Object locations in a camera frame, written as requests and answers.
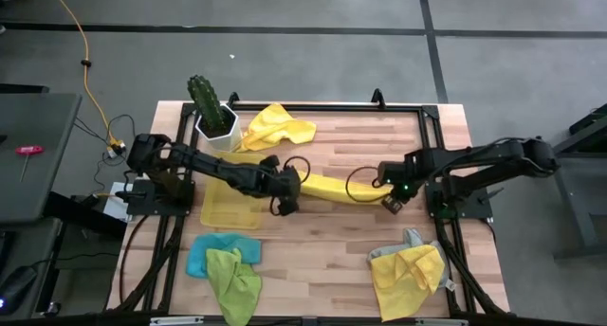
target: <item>green cloth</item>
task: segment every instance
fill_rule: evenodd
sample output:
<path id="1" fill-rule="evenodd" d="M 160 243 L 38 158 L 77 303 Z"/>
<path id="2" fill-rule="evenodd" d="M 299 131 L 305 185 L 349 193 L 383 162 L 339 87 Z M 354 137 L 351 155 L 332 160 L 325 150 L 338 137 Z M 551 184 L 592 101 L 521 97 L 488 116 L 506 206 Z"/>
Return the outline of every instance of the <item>green cloth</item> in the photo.
<path id="1" fill-rule="evenodd" d="M 255 312 L 262 278 L 250 264 L 242 264 L 238 248 L 233 253 L 207 249 L 207 273 L 221 313 L 230 326 L 245 326 Z"/>

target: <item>white geometric planter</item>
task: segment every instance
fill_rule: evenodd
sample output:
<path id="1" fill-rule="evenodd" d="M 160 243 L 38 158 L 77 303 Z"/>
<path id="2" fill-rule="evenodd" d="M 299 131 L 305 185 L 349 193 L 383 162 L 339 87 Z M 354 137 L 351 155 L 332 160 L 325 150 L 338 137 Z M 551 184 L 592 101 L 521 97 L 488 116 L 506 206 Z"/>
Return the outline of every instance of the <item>white geometric planter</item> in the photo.
<path id="1" fill-rule="evenodd" d="M 198 133 L 200 135 L 202 135 L 202 137 L 204 137 L 205 140 L 207 140 L 207 142 L 209 142 L 209 144 L 211 144 L 211 146 L 215 150 L 223 151 L 223 152 L 232 152 L 236 149 L 236 147 L 238 147 L 240 145 L 240 142 L 243 139 L 242 130 L 240 129 L 240 120 L 238 119 L 238 116 L 236 115 L 236 113 L 234 113 L 228 107 L 228 105 L 221 104 L 220 109 L 222 109 L 234 116 L 234 123 L 232 123 L 231 130 L 228 134 L 226 134 L 224 136 L 208 138 L 204 134 L 204 132 L 202 132 L 200 130 L 200 127 L 199 127 L 202 116 L 198 117 L 195 128 L 196 128 L 196 131 L 198 131 Z"/>

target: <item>green cactus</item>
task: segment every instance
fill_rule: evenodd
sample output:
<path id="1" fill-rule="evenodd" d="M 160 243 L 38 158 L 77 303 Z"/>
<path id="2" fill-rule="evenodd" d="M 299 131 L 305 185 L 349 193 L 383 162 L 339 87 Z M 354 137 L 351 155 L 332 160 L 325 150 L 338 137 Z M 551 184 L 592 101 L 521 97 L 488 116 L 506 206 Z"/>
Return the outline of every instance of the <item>green cactus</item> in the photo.
<path id="1" fill-rule="evenodd" d="M 188 80 L 188 92 L 202 116 L 201 123 L 208 136 L 225 133 L 230 122 L 219 107 L 219 100 L 209 80 L 195 75 Z"/>

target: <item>concrete floor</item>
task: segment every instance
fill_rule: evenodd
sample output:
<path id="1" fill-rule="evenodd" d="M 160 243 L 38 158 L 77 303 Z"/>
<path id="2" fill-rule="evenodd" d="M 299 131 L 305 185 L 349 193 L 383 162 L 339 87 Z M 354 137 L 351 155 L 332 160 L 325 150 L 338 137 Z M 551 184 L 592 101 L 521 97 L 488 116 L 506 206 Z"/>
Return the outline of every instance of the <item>concrete floor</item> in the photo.
<path id="1" fill-rule="evenodd" d="M 65 0 L 87 24 L 233 27 L 424 28 L 419 0 Z M 607 0 L 429 0 L 436 28 L 605 31 Z M 0 21 L 70 23 L 55 0 L 10 3 Z M 158 100 L 187 98 L 193 73 L 210 78 L 222 98 L 367 101 L 382 89 L 392 102 L 437 103 L 424 36 L 211 33 L 88 33 L 90 85 L 109 117 L 130 114 L 149 129 Z M 463 103 L 474 143 L 500 136 L 544 136 L 605 103 L 607 40 L 437 38 L 450 103 Z M 0 82 L 44 84 L 51 92 L 83 93 L 76 32 L 9 30 L 0 37 Z M 88 101 L 80 117 L 103 131 Z M 128 120 L 115 126 L 131 141 Z M 86 194 L 102 144 L 75 130 L 56 190 Z M 124 167 L 102 168 L 107 184 Z M 497 245 L 513 312 L 607 324 L 607 262 L 554 263 L 575 247 L 576 230 L 554 180 L 519 178 L 492 201 Z M 80 273 L 83 276 L 96 272 Z M 74 279 L 72 288 L 78 290 Z M 79 300 L 98 295 L 65 293 Z M 102 306 L 89 303 L 87 306 Z"/>

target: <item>yellow cable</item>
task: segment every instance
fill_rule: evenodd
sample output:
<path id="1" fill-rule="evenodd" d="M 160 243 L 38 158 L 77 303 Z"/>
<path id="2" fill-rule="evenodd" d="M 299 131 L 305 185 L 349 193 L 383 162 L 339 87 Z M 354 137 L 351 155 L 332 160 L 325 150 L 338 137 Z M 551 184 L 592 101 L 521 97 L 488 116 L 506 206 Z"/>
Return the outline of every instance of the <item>yellow cable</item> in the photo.
<path id="1" fill-rule="evenodd" d="M 59 2 L 65 8 L 67 13 L 69 13 L 69 15 L 72 17 L 72 19 L 74 20 L 74 23 L 76 23 L 76 26 L 78 27 L 78 30 L 80 31 L 80 34 L 83 36 L 84 60 L 89 62 L 89 60 L 88 60 L 88 40 L 86 40 L 86 35 L 84 34 L 83 27 L 80 26 L 78 19 L 76 18 L 74 13 L 72 13 L 72 10 L 69 9 L 69 7 L 64 2 L 64 0 L 59 0 Z M 91 101 L 93 101 L 93 103 L 97 107 L 97 110 L 99 110 L 99 113 L 101 114 L 101 118 L 103 119 L 103 123 L 105 124 L 105 129 L 107 129 L 107 134 L 110 136 L 110 145 L 120 145 L 120 143 L 112 135 L 112 131 L 110 131 L 110 125 L 107 123 L 107 119 L 105 118 L 105 114 L 103 113 L 103 110 L 97 103 L 97 100 L 95 100 L 93 93 L 91 93 L 90 89 L 88 88 L 88 66 L 87 65 L 84 66 L 84 90 L 86 91 L 86 95 L 88 95 L 88 97 L 91 99 Z"/>

